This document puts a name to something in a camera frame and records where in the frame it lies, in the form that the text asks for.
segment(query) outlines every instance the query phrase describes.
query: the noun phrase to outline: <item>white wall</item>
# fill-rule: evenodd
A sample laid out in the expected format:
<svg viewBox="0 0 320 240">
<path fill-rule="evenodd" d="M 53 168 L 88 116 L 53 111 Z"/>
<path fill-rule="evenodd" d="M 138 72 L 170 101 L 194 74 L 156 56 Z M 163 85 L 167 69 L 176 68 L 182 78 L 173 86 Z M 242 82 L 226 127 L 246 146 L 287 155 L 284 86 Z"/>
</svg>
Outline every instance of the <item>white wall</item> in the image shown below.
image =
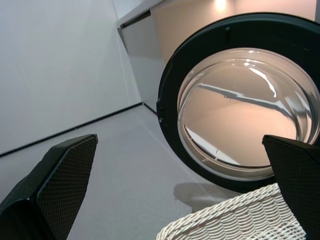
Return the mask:
<svg viewBox="0 0 320 240">
<path fill-rule="evenodd" d="M 315 20 L 317 0 L 235 0 L 236 13 L 274 12 Z"/>
<path fill-rule="evenodd" d="M 112 0 L 0 1 L 0 153 L 141 101 Z"/>
<path fill-rule="evenodd" d="M 164 62 L 189 36 L 220 19 L 234 15 L 235 0 L 175 0 L 152 9 Z"/>
<path fill-rule="evenodd" d="M 165 63 L 151 16 L 122 30 L 141 100 L 156 111 L 159 83 Z"/>
<path fill-rule="evenodd" d="M 184 40 L 220 19 L 275 12 L 315 20 L 317 0 L 167 0 L 151 10 L 165 63 Z"/>
</svg>

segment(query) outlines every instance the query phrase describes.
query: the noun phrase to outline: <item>white wicker basket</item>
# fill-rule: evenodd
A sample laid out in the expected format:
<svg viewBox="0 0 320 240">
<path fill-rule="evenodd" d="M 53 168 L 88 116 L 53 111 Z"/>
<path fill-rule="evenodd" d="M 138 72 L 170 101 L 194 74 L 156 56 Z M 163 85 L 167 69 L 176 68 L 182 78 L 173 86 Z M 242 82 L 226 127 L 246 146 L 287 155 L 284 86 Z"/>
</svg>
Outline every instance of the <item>white wicker basket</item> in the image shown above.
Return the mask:
<svg viewBox="0 0 320 240">
<path fill-rule="evenodd" d="M 305 240 L 278 184 L 242 194 L 167 225 L 157 240 Z"/>
</svg>

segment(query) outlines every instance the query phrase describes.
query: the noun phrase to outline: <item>washing machine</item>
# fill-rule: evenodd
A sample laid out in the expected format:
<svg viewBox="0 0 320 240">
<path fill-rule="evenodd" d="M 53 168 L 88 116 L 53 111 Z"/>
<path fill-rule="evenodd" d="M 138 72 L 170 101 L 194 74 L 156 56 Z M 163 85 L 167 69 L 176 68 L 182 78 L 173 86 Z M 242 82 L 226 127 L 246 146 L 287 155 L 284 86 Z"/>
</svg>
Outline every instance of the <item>washing machine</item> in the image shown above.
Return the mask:
<svg viewBox="0 0 320 240">
<path fill-rule="evenodd" d="M 319 58 L 315 16 L 261 4 L 209 22 L 165 61 L 156 103 L 164 137 L 219 186 L 245 193 L 274 183 L 264 135 L 320 146 Z"/>
</svg>

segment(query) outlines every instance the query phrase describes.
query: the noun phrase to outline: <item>laundry basket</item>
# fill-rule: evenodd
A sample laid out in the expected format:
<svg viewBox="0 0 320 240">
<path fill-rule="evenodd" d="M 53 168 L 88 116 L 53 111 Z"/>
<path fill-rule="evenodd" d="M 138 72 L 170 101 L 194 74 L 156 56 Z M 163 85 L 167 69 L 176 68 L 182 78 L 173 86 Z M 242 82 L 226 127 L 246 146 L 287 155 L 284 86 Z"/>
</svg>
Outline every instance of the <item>laundry basket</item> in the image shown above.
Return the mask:
<svg viewBox="0 0 320 240">
<path fill-rule="evenodd" d="M 156 240 L 305 240 L 278 184 L 262 187 L 167 225 Z"/>
</svg>

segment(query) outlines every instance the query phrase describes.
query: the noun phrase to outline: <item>black mesh object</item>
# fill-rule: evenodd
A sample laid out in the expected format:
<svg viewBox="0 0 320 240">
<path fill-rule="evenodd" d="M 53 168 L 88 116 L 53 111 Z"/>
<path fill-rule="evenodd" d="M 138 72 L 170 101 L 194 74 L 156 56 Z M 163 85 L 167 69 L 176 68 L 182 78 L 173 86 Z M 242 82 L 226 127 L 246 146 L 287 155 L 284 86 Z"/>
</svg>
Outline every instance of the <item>black mesh object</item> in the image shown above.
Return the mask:
<svg viewBox="0 0 320 240">
<path fill-rule="evenodd" d="M 270 135 L 262 143 L 285 202 L 310 239 L 320 239 L 320 148 Z"/>
<path fill-rule="evenodd" d="M 65 240 L 87 191 L 95 134 L 53 146 L 0 204 L 0 239 Z"/>
</svg>

